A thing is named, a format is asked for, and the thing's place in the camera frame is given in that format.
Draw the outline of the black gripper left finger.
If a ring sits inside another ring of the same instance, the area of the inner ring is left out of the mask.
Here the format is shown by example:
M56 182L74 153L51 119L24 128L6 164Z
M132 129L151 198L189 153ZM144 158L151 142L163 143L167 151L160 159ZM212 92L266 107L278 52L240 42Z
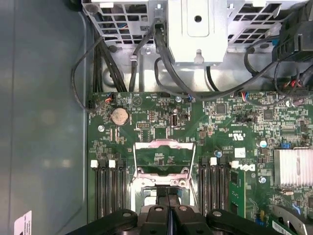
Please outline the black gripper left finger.
M168 188L157 187L156 204L143 206L140 214L120 209L72 232L70 235L166 235L169 215Z

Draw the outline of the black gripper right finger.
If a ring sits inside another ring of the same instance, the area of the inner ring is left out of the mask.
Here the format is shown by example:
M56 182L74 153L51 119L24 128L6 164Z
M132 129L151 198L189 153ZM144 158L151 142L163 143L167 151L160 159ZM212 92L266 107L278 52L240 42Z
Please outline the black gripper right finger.
M181 205L178 188L169 187L169 205L174 213L179 235L278 235L272 228L262 227L236 214L214 209L206 216L190 206Z

